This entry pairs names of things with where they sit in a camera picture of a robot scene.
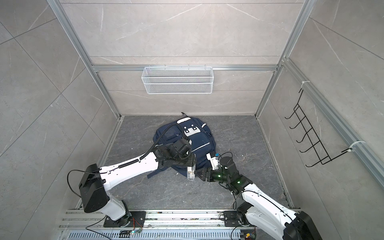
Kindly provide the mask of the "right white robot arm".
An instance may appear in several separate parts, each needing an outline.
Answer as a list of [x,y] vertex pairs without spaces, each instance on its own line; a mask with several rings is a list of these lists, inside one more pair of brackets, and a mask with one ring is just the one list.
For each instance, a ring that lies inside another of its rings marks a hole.
[[275,240],[320,240],[312,218],[305,212],[284,207],[265,194],[254,182],[240,174],[231,156],[207,154],[211,165],[198,170],[199,178],[218,182],[235,197],[233,209],[240,226],[252,225]]

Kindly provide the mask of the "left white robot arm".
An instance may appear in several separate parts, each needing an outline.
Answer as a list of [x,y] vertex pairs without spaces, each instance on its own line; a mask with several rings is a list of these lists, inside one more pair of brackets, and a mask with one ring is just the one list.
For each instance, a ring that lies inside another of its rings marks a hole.
[[179,139],[175,143],[153,145],[145,154],[117,165],[98,167],[93,164],[84,171],[79,183],[80,197],[85,213],[101,212],[113,221],[128,217],[126,204],[109,191],[138,175],[162,167],[193,167],[196,155],[192,153],[192,141]]

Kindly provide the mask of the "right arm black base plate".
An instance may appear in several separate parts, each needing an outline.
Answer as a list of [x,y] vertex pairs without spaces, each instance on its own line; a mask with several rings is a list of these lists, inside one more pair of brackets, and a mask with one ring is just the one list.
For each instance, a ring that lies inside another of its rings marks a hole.
[[219,219],[224,222],[225,227],[247,226],[249,224],[245,215],[237,211],[224,211]]

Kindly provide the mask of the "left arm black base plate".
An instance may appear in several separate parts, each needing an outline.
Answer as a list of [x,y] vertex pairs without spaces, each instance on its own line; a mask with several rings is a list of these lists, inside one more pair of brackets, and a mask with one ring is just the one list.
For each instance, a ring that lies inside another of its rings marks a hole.
[[113,221],[107,216],[104,228],[142,228],[146,220],[146,211],[133,211],[130,215],[123,216],[121,219]]

